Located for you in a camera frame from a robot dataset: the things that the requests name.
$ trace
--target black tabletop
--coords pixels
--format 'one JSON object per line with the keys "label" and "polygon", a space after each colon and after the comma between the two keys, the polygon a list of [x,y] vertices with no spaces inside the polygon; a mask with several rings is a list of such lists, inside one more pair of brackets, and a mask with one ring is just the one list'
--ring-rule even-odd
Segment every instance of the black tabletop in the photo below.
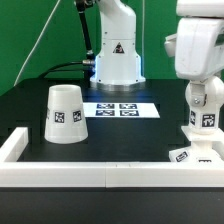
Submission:
{"label": "black tabletop", "polygon": [[[88,139],[69,145],[44,139],[52,85],[82,87],[84,102],[154,103],[160,118],[86,118]],[[169,150],[189,145],[186,81],[149,80],[128,93],[89,89],[82,81],[24,80],[0,97],[0,143],[16,127],[28,127],[24,161],[169,161]],[[223,113],[220,127],[223,127]],[[222,188],[2,188],[1,223],[223,223]]]}

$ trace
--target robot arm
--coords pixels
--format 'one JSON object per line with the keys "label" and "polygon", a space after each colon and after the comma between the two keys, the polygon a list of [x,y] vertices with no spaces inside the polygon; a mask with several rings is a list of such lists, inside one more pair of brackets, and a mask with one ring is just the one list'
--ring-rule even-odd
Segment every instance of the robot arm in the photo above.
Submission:
{"label": "robot arm", "polygon": [[171,161],[220,161],[213,141],[224,137],[218,127],[224,84],[216,75],[224,68],[223,8],[220,0],[177,2],[177,13],[185,18],[180,20],[176,36],[166,38],[165,48],[168,55],[175,56],[177,77],[190,80],[185,92],[189,125],[182,130],[191,146],[171,151]]}
{"label": "robot arm", "polygon": [[120,0],[76,0],[87,55],[92,53],[84,17],[86,8],[97,3],[101,17],[101,51],[96,56],[96,72],[91,87],[109,91],[129,91],[144,86],[141,58],[135,49],[136,15]]}

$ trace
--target white cup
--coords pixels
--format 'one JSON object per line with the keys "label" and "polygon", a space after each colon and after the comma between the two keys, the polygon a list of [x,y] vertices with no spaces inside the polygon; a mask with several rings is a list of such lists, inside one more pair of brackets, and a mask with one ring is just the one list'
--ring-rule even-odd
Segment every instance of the white cup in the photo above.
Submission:
{"label": "white cup", "polygon": [[81,89],[75,85],[56,85],[49,89],[45,139],[69,144],[88,137]]}

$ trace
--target warning label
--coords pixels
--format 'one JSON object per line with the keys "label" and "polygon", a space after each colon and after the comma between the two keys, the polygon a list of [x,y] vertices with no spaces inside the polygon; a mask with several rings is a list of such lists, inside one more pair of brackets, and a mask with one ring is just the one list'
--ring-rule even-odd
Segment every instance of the warning label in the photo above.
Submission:
{"label": "warning label", "polygon": [[114,49],[113,53],[115,53],[115,54],[124,54],[124,49],[121,46],[121,43],[120,42],[117,44],[117,46]]}

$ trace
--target green wall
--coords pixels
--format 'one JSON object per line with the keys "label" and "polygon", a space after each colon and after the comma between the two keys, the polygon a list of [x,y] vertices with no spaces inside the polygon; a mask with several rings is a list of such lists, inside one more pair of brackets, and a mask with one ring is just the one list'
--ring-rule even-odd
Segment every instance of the green wall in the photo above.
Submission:
{"label": "green wall", "polygon": [[[85,58],[74,0],[62,0],[46,33],[22,74],[37,77],[48,68]],[[0,94],[10,89],[57,0],[0,1]],[[123,0],[137,14],[137,52],[142,55],[142,0]],[[176,0],[145,0],[144,72],[148,79],[173,79],[174,60],[166,56],[164,38],[176,32]],[[94,51],[100,50],[97,6],[86,12]],[[81,73],[69,74],[80,77]]]}

